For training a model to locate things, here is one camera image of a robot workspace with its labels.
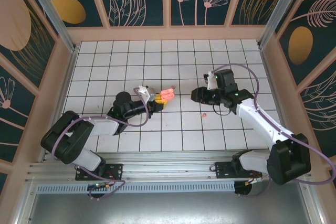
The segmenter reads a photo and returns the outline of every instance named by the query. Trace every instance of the purple cable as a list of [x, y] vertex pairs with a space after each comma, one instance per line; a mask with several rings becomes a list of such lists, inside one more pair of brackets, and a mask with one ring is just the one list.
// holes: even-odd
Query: purple cable
[[304, 147], [314, 151], [315, 153], [319, 154], [321, 157], [323, 157], [327, 162], [328, 164], [331, 166], [332, 168], [332, 175], [329, 179], [326, 179], [325, 181], [320, 181], [320, 182], [310, 182], [310, 181], [305, 181], [305, 180], [301, 180], [301, 179], [295, 179], [295, 181], [297, 182], [300, 182], [300, 183], [304, 183], [304, 184], [308, 184], [308, 185], [324, 185], [324, 184], [327, 184], [327, 183], [330, 183], [332, 182], [335, 178], [336, 178], [336, 167], [335, 165], [333, 164], [333, 162], [327, 157], [325, 156], [323, 153], [321, 153], [318, 149], [296, 139], [295, 137], [292, 137], [290, 135], [288, 135], [287, 133], [285, 132], [282, 132], [281, 129], [275, 125], [270, 119], [268, 119], [260, 110], [259, 110], [259, 107], [258, 107], [258, 104], [257, 104], [257, 96], [258, 96], [258, 93], [259, 93], [259, 80], [258, 80], [258, 77], [256, 76], [256, 74], [251, 70], [249, 69], [248, 67], [242, 65], [242, 64], [238, 64], [238, 63], [231, 63], [231, 64], [224, 64], [218, 68], [216, 68], [214, 71], [212, 71], [213, 73], [218, 71], [219, 69], [222, 69], [222, 68], [225, 68], [225, 67], [228, 67], [228, 66], [232, 66], [232, 65], [235, 65], [235, 66], [240, 66], [240, 67], [243, 67], [245, 69], [247, 69], [252, 75], [253, 77], [255, 78], [256, 82], [257, 82], [257, 90], [255, 92], [255, 97], [254, 97], [254, 106], [256, 107], [258, 113], [262, 116], [262, 118], [264, 118], [270, 125], [272, 125], [280, 134], [282, 134], [283, 136], [287, 137], [288, 139], [291, 139], [293, 142], [296, 142], [298, 144], [301, 144], [303, 145]]
[[122, 184], [120, 186], [118, 186], [116, 189], [114, 189], [112, 192], [108, 193], [108, 194], [104, 194], [103, 196], [101, 196], [100, 198], [93, 198], [92, 196], [92, 191], [94, 190], [94, 188], [92, 188], [90, 191], [89, 191], [89, 196], [91, 199], [96, 199], [96, 200], [101, 200], [101, 199], [106, 199], [110, 196], [112, 196], [116, 191], [118, 191], [123, 185], [125, 185], [126, 181], [125, 180], [116, 180], [116, 179], [107, 179], [107, 178], [103, 178], [103, 177], [100, 177], [100, 176], [97, 176], [96, 174], [92, 173], [91, 171], [85, 169], [84, 167], [80, 167], [80, 169], [82, 169], [84, 172], [86, 172], [87, 174], [90, 174], [92, 177], [95, 177], [97, 179], [101, 179], [101, 180], [106, 180], [106, 181], [109, 181], [109, 182], [121, 182]]

